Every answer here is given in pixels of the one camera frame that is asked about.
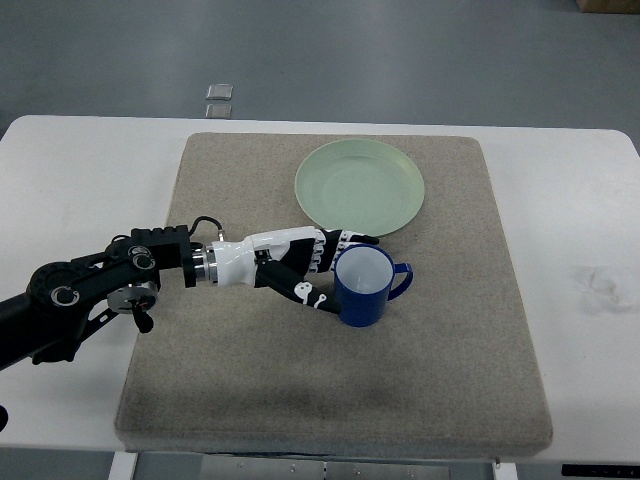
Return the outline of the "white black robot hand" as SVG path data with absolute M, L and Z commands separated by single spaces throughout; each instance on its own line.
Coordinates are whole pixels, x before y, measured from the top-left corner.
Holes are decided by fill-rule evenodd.
M 339 302 L 306 276 L 331 271 L 339 254 L 351 246 L 378 243 L 374 236 L 313 226 L 263 232 L 239 242 L 215 241 L 206 249 L 204 277 L 219 286 L 268 287 L 295 303 L 338 314 Z

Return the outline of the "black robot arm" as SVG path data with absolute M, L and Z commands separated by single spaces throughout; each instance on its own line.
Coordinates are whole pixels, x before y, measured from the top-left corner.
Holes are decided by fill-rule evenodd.
M 191 236 L 203 221 L 224 234 L 218 220 L 200 216 L 191 226 L 133 229 L 102 252 L 38 268 L 23 293 L 1 302 L 1 368 L 26 358 L 72 361 L 82 342 L 118 315 L 106 309 L 91 318 L 93 308 L 121 288 L 159 285 L 162 270 L 180 268 L 185 286 L 195 286 Z

